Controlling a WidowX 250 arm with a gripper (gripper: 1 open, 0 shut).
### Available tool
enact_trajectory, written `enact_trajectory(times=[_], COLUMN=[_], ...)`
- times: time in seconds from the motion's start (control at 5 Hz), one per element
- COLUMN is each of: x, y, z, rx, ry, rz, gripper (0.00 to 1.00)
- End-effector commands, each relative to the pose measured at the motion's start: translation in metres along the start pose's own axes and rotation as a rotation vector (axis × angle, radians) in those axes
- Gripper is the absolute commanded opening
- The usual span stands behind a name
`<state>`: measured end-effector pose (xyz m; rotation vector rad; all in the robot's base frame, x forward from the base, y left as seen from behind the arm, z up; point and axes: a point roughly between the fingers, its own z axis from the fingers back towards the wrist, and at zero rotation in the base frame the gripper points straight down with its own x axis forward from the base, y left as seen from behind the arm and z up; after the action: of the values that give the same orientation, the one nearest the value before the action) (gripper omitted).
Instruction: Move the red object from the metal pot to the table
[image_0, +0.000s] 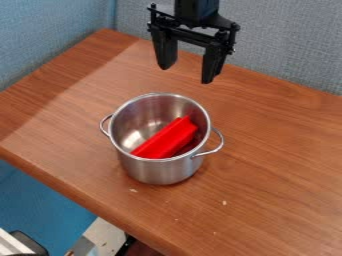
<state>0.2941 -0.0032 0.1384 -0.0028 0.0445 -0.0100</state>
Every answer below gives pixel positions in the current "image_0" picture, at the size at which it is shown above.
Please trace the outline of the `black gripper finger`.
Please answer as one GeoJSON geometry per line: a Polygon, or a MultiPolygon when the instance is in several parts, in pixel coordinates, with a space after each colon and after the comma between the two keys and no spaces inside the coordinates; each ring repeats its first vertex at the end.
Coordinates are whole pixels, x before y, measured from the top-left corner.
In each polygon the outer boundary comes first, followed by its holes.
{"type": "Polygon", "coordinates": [[[168,70],[178,60],[178,40],[160,29],[154,29],[152,35],[158,65],[168,70]]]}
{"type": "Polygon", "coordinates": [[[202,62],[202,83],[210,84],[221,74],[226,60],[226,49],[220,43],[212,43],[206,47],[202,62]]]}

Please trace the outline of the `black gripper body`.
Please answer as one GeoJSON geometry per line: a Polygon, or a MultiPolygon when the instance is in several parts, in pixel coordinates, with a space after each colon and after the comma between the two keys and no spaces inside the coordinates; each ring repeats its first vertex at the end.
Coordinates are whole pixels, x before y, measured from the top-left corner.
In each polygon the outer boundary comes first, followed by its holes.
{"type": "Polygon", "coordinates": [[[149,11],[149,31],[158,28],[176,40],[201,47],[216,42],[226,54],[234,53],[241,26],[220,14],[220,0],[176,0],[174,7],[153,3],[149,11]]]}

